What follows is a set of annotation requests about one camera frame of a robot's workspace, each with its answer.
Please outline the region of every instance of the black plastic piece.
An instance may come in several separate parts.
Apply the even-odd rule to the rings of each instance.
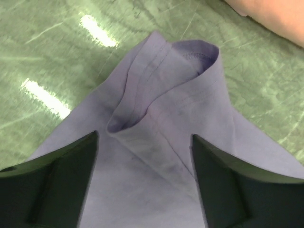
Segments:
[[[76,228],[98,134],[0,171],[0,228]]]
[[[304,227],[304,180],[251,165],[197,135],[192,159],[209,228]]]

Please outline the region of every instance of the fabric fold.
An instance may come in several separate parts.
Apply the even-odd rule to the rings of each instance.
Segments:
[[[232,107],[220,51],[202,40],[170,43],[153,32],[30,159],[94,130],[99,153],[81,228],[205,227],[192,134],[260,168],[304,178],[299,161]]]

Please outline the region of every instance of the skin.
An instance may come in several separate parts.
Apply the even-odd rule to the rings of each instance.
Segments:
[[[274,33],[304,48],[304,0],[225,0]]]

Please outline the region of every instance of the green surface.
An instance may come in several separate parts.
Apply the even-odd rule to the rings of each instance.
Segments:
[[[304,163],[304,50],[219,0],[0,0],[0,169],[153,30],[222,52],[232,104]]]

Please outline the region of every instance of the purple cloth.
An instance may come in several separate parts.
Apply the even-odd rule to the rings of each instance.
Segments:
[[[201,40],[169,43],[152,33],[30,160],[93,130],[99,154],[81,228],[207,227],[191,134],[260,168],[304,178],[299,161],[231,106],[219,49]]]

